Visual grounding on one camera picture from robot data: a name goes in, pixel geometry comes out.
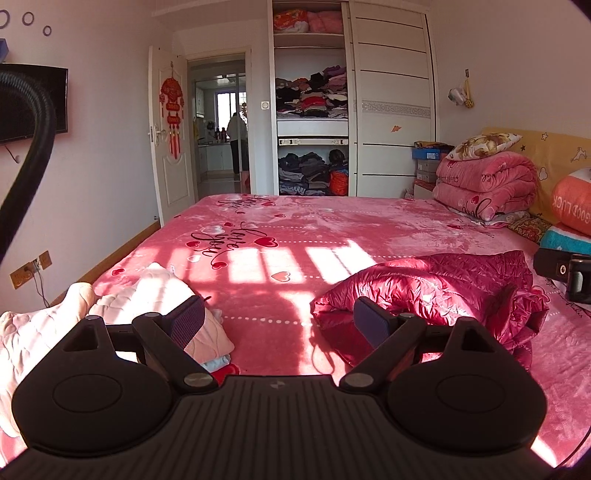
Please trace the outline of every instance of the electrical outlet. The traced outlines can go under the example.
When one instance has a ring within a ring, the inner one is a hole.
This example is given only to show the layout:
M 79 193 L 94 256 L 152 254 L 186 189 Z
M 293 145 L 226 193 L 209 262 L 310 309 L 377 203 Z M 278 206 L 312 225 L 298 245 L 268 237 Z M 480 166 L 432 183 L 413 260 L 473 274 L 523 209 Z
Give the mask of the electrical outlet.
M 39 255 L 39 264 L 43 270 L 51 265 L 51 257 L 49 256 L 49 252 L 47 250 Z
M 21 268 L 17 268 L 14 272 L 10 274 L 10 280 L 12 281 L 12 286 L 16 290 L 19 287 L 22 287 L 25 283 L 33 278 L 33 272 L 35 271 L 35 263 L 29 262 L 24 264 Z

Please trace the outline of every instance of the window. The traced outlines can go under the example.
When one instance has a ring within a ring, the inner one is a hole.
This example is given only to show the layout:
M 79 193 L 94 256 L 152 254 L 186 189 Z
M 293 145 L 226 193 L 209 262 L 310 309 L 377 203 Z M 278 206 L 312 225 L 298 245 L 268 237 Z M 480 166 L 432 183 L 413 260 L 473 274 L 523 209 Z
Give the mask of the window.
M 246 92 L 240 92 L 238 95 L 240 105 L 246 103 Z M 227 128 L 232 115 L 236 112 L 236 93 L 225 92 L 216 94 L 216 108 L 217 108 L 217 127 L 221 130 Z M 242 119 L 246 122 L 246 118 L 240 114 Z

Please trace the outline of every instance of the wall-mounted tv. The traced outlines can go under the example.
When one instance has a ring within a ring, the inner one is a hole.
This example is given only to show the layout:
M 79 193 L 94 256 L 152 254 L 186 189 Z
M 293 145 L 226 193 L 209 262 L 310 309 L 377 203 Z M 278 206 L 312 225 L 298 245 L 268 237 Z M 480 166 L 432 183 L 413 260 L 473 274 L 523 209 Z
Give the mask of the wall-mounted tv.
M 0 63 L 0 72 L 23 73 L 45 87 L 56 108 L 56 133 L 68 131 L 67 83 L 68 69 Z M 19 96 L 0 89 L 0 145 L 32 138 L 35 132 L 33 113 Z

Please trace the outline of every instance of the white clothing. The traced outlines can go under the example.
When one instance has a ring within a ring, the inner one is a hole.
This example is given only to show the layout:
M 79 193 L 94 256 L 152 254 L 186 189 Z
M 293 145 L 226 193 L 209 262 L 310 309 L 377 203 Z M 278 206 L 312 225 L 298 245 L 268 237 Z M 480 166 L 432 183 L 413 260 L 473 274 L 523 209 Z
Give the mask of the white clothing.
M 240 138 L 246 140 L 248 138 L 248 130 L 246 129 L 246 123 L 240 118 L 239 115 L 234 115 L 228 122 L 228 128 L 226 132 L 230 137 L 230 141 L 238 140 L 238 128 L 240 128 Z

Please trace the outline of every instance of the screw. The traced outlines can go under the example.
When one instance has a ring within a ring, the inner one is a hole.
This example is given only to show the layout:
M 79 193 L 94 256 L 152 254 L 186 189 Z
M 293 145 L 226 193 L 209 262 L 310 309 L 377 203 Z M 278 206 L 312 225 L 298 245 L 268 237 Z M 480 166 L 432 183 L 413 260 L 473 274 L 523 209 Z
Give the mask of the screw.
M 202 388 L 211 385 L 213 377 L 209 374 L 188 374 L 183 381 L 189 387 Z
M 365 388 L 374 383 L 374 378 L 368 374 L 345 375 L 345 383 L 353 388 Z

